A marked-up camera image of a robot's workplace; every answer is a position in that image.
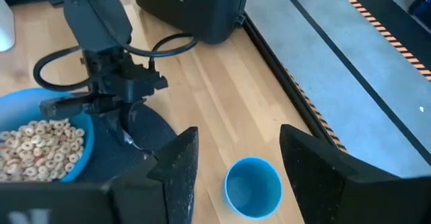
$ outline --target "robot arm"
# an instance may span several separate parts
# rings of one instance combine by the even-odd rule
[[[130,136],[133,124],[133,106],[141,104],[155,89],[168,87],[165,77],[154,67],[154,57],[167,57],[192,48],[198,39],[172,50],[158,48],[175,38],[192,37],[187,33],[175,34],[161,40],[153,51],[129,46],[132,27],[120,0],[64,0],[64,14],[79,46],[54,52],[40,59],[34,67],[34,78],[44,88],[55,91],[73,91],[88,87],[89,92],[67,98],[44,101],[40,105],[45,116],[53,119],[71,117],[84,111],[103,117],[107,129],[119,142],[139,147]],[[59,57],[81,49],[81,62],[88,78],[73,85],[55,85],[45,81],[42,68]],[[149,67],[133,63],[130,53],[149,57]]]

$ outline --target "cereal ring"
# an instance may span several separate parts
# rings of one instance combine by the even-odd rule
[[[42,148],[42,154],[48,155],[51,152],[51,149],[49,147],[43,147]]]
[[[17,147],[19,147],[20,146],[20,140],[13,140],[12,141],[12,144],[11,144],[11,148],[17,148]]]
[[[15,149],[9,150],[9,156],[11,156],[12,158],[18,158],[19,157],[19,155]]]
[[[70,148],[72,149],[72,151],[78,151],[79,147],[81,147],[81,145],[76,143],[76,141],[70,144]]]
[[[45,166],[48,169],[52,170],[52,169],[54,169],[55,166],[57,166],[57,163],[54,162],[53,160],[48,160],[48,161],[45,162]]]
[[[69,157],[68,157],[69,161],[71,163],[76,163],[79,160],[79,157],[77,154],[72,153]]]
[[[27,142],[32,142],[32,138],[31,137],[27,137],[27,136],[24,136],[24,137],[21,138],[21,142],[25,143],[26,141]]]
[[[61,135],[61,136],[60,136],[60,142],[62,142],[62,141],[66,141],[66,140],[67,140],[66,135]]]
[[[9,161],[11,159],[11,156],[7,153],[6,149],[0,151],[0,155],[6,161]]]
[[[27,156],[22,158],[22,161],[24,163],[31,163],[34,161],[34,156],[33,155],[27,155]]]
[[[13,139],[13,138],[6,140],[5,146],[6,147],[12,147],[14,141],[15,141],[15,139]]]
[[[41,148],[39,148],[39,147],[36,147],[34,150],[33,150],[33,155],[35,156],[35,157],[40,157],[41,155],[42,155],[42,149]]]
[[[18,153],[18,154],[20,154],[22,151],[23,151],[24,149],[22,149],[22,147],[21,146],[19,146],[19,147],[17,147],[16,148],[16,153]]]
[[[55,129],[63,129],[63,127],[65,127],[65,123],[64,122],[58,121],[58,122],[54,123],[54,128]]]
[[[66,135],[67,138],[70,138],[71,135],[72,135],[72,132],[69,129],[64,130],[64,133],[65,133],[65,135]]]
[[[21,176],[12,176],[11,178],[12,182],[21,182],[22,181],[22,177]]]
[[[36,147],[45,147],[46,146],[46,141],[45,139],[40,140],[39,143],[36,143]]]
[[[40,158],[39,160],[37,160],[37,161],[36,161],[36,163],[35,163],[34,165],[36,165],[36,166],[40,167],[40,166],[44,165],[44,164],[45,164],[45,162],[46,162],[46,158],[42,157],[42,158]]]
[[[28,177],[28,181],[38,181],[38,180],[39,180],[39,178],[38,178],[37,174],[34,175],[34,176],[29,176]]]
[[[51,132],[53,129],[53,126],[49,123],[43,124],[43,127],[45,128],[46,132]]]
[[[66,164],[66,166],[65,166],[65,170],[66,170],[66,172],[70,172],[70,171],[72,171],[72,169],[75,167],[75,164],[73,164],[73,163],[68,163],[68,164]]]
[[[8,131],[4,131],[4,132],[0,133],[0,139],[1,140],[6,141],[6,140],[8,140],[11,137],[12,137],[12,134],[10,132],[8,132]]]
[[[0,173],[0,182],[6,182],[8,180],[9,180],[9,177],[7,176],[7,174]]]
[[[63,162],[59,162],[59,163],[55,166],[54,170],[57,170],[57,171],[62,170],[62,169],[63,169],[63,166],[64,166],[64,163],[63,163]]]
[[[68,154],[70,153],[71,149],[70,149],[70,145],[69,144],[64,144],[63,146],[60,147],[60,152],[64,153],[64,154]]]
[[[27,126],[24,129],[24,133],[26,134],[27,137],[32,137],[34,135],[34,128],[33,128],[33,126]]]
[[[7,167],[6,173],[16,174],[16,172],[18,172],[18,168],[19,168],[19,166],[17,163],[11,164],[9,167]]]
[[[29,150],[23,150],[20,154],[19,157],[21,157],[22,159],[25,158],[26,156],[33,156],[32,152]]]
[[[38,168],[39,174],[46,174],[48,173],[48,168],[45,165],[42,165]]]
[[[27,167],[24,173],[27,176],[35,176],[36,174],[38,174],[38,171],[35,167]]]
[[[38,179],[40,180],[40,181],[43,181],[43,182],[45,182],[45,181],[47,181],[47,178],[49,177],[49,173],[48,172],[45,172],[45,173],[39,173],[38,174]]]
[[[46,146],[54,146],[55,145],[55,139],[51,138],[51,139],[47,139],[46,140]]]
[[[51,151],[54,151],[54,152],[59,150],[59,149],[60,149],[59,145],[55,145],[55,146],[51,147]]]
[[[66,176],[66,171],[65,170],[60,170],[59,171],[59,176],[58,179],[61,180],[62,178],[64,178]]]
[[[55,151],[51,150],[51,152],[48,153],[46,156],[47,160],[52,160],[54,158]]]
[[[61,137],[62,134],[63,134],[63,129],[55,129],[54,130],[54,135]]]
[[[83,137],[85,134],[86,134],[86,132],[83,129],[81,129],[81,128],[78,128],[75,131],[75,136],[76,137]]]
[[[70,123],[66,122],[65,126],[63,127],[63,130],[68,130],[70,128]]]
[[[21,162],[21,166],[22,167],[33,167],[34,166],[34,162],[33,161],[29,161],[27,163]]]
[[[59,177],[59,172],[58,171],[52,171],[50,173],[49,177],[52,179],[56,179],[57,177]]]
[[[6,162],[6,165],[12,165],[14,163],[19,163],[20,160],[19,159],[10,159],[9,161]]]
[[[42,140],[42,137],[41,137],[40,135],[34,135],[34,136],[32,137],[32,143],[33,143],[33,144],[37,144],[37,143],[39,143],[41,140]]]
[[[82,137],[78,137],[78,138],[76,138],[75,142],[79,145],[83,145],[84,139]]]
[[[56,161],[57,163],[63,161],[64,159],[65,159],[65,155],[63,153],[56,152],[54,154],[54,161]]]
[[[22,132],[21,131],[18,131],[17,133],[16,133],[16,135],[15,135],[15,138],[18,140],[18,139],[21,139],[22,138]]]
[[[36,127],[36,129],[34,129],[34,132],[37,134],[37,135],[43,135],[43,134],[45,134],[46,132],[45,132],[45,128],[43,127],[43,126],[38,126],[38,127]]]
[[[33,144],[29,142],[25,142],[21,144],[23,150],[33,150]]]
[[[29,126],[33,126],[36,127],[38,125],[39,122],[32,120],[31,122],[28,123]]]
[[[20,133],[24,133],[24,134],[26,134],[26,127],[27,127],[27,126],[20,126],[20,127],[18,128],[18,131],[19,131]]]

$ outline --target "black cable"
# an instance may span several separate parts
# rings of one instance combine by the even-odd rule
[[[94,10],[96,15],[98,16],[99,20],[103,23],[104,27],[108,30],[109,34],[119,44],[119,46],[121,46],[122,48],[124,48],[126,51],[128,51],[130,53],[137,54],[139,56],[149,57],[150,58],[150,61],[148,63],[149,69],[151,69],[152,71],[156,70],[155,65],[154,65],[154,58],[155,57],[169,57],[169,56],[174,56],[174,55],[186,52],[186,51],[190,50],[192,47],[194,47],[199,41],[192,34],[178,33],[178,34],[168,36],[168,37],[162,39],[161,41],[159,41],[153,47],[152,51],[146,51],[146,50],[140,50],[138,48],[134,48],[134,47],[129,46],[128,44],[122,42],[117,37],[117,34],[113,30],[111,24],[107,20],[104,19],[102,12],[100,12],[100,10],[97,9],[97,6],[95,5],[95,3],[93,3],[92,0],[88,0],[88,1],[90,2],[90,5],[92,6],[92,9]],[[193,37],[193,39],[188,44],[180,46],[178,48],[174,48],[174,49],[170,49],[170,50],[157,51],[157,49],[159,49],[159,47],[161,47],[163,44],[165,44],[171,40],[174,40],[177,38],[186,38],[186,37]],[[41,58],[35,64],[35,66],[33,68],[34,80],[40,86],[42,86],[43,88],[46,88],[46,89],[50,89],[50,90],[54,90],[54,91],[73,91],[76,89],[83,88],[83,87],[87,86],[88,84],[93,83],[93,82],[101,79],[102,77],[108,75],[109,73],[111,73],[115,69],[115,66],[107,67],[107,68],[97,72],[95,75],[92,75],[92,76],[88,77],[87,79],[85,79],[79,83],[74,83],[71,85],[56,85],[53,83],[49,83],[42,78],[42,76],[40,75],[40,72],[42,71],[42,68],[45,65],[47,65],[48,63],[50,63],[51,61],[53,61],[55,59],[66,56],[72,52],[79,50],[79,49],[81,49],[80,46],[74,46],[71,48],[66,48],[63,50],[59,50],[57,52],[53,52],[53,53],[46,55],[45,57]]]
[[[161,41],[157,42],[157,44],[153,47],[152,52],[156,52],[163,44],[177,39],[177,38],[186,38],[186,37],[192,37],[193,35],[190,33],[178,33],[178,34],[174,34],[171,36],[168,36],[166,38],[163,38]],[[156,70],[156,66],[155,66],[155,62],[154,62],[154,57],[150,57],[150,60],[148,61],[148,69],[155,71]]]
[[[144,57],[169,57],[169,56],[174,56],[183,52],[186,52],[190,49],[192,49],[192,47],[194,47],[197,43],[198,43],[198,39],[196,37],[193,37],[192,34],[188,34],[188,36],[184,36],[185,34],[183,34],[180,37],[193,37],[193,39],[187,43],[186,45],[183,46],[179,46],[178,48],[174,48],[174,49],[170,49],[170,50],[163,50],[163,51],[147,51],[147,50],[141,50],[138,48],[134,48],[132,46],[129,46],[127,43],[124,43],[121,41],[121,39],[118,38],[117,34],[115,33],[113,27],[111,26],[111,24],[109,23],[108,20],[106,20],[105,18],[107,16],[104,16],[103,12],[101,9],[98,9],[98,6],[96,5],[96,3],[94,2],[94,0],[88,0],[90,2],[90,5],[92,6],[93,11],[96,13],[96,15],[98,16],[99,20],[102,22],[102,24],[104,25],[104,27],[106,28],[106,30],[108,30],[110,36],[122,47],[124,48],[126,51],[139,55],[139,56],[144,56]]]
[[[54,90],[54,91],[73,91],[76,89],[83,88],[83,87],[87,86],[88,84],[93,83],[93,82],[101,79],[102,77],[108,75],[109,73],[111,73],[115,69],[114,66],[107,67],[107,68],[97,72],[96,74],[92,75],[91,77],[88,77],[87,79],[84,79],[83,81],[81,81],[79,83],[74,83],[71,85],[55,85],[55,84],[52,84],[52,83],[45,81],[42,78],[42,76],[40,75],[40,72],[42,71],[42,69],[45,65],[52,62],[55,59],[58,59],[58,58],[61,58],[63,56],[66,56],[68,54],[71,54],[72,52],[76,52],[79,49],[81,49],[80,46],[74,46],[71,48],[66,48],[66,49],[63,49],[63,50],[60,50],[57,52],[53,52],[53,53],[48,54],[45,57],[41,58],[35,64],[35,66],[33,68],[34,80],[40,86],[42,86],[45,89],[50,89],[50,90]]]

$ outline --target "cup rim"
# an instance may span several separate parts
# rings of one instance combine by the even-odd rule
[[[228,176],[230,174],[230,171],[232,170],[232,168],[237,165],[238,163],[240,163],[241,161],[244,161],[246,159],[257,159],[259,161],[265,162],[266,164],[268,164],[269,166],[271,166],[272,170],[275,172],[275,174],[277,175],[277,179],[280,183],[280,197],[278,200],[277,205],[275,206],[275,208],[268,214],[262,216],[262,217],[250,217],[248,215],[245,215],[244,213],[240,212],[230,201],[229,195],[228,195],[228,189],[227,189],[227,183],[228,183]],[[264,220],[270,216],[272,216],[279,208],[281,201],[283,200],[283,195],[284,195],[284,191],[283,191],[283,182],[281,181],[280,175],[278,174],[278,171],[276,170],[276,168],[274,167],[274,165],[272,165],[269,161],[267,161],[266,159],[263,159],[262,157],[257,157],[257,156],[246,156],[243,158],[240,158],[238,160],[236,160],[228,169],[228,172],[226,173],[226,176],[224,177],[224,194],[226,196],[226,201],[228,201],[229,206],[235,210],[236,213],[238,213],[239,215],[247,218],[247,219],[251,219],[251,220],[255,220],[255,221],[260,221],[260,220]]]

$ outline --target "blue bowl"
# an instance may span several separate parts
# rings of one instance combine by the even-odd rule
[[[275,168],[260,157],[245,157],[235,162],[224,179],[224,198],[239,215],[263,220],[278,209],[283,184]]]
[[[42,100],[69,96],[70,93],[50,91],[42,88],[23,89],[0,97],[0,132],[4,130],[17,130],[20,126],[28,124],[32,120],[46,119],[39,111],[39,103]],[[94,146],[94,127],[90,116],[81,113],[70,118],[71,125],[85,130],[84,152],[75,164],[75,167],[63,179],[62,182],[72,181],[86,166]]]

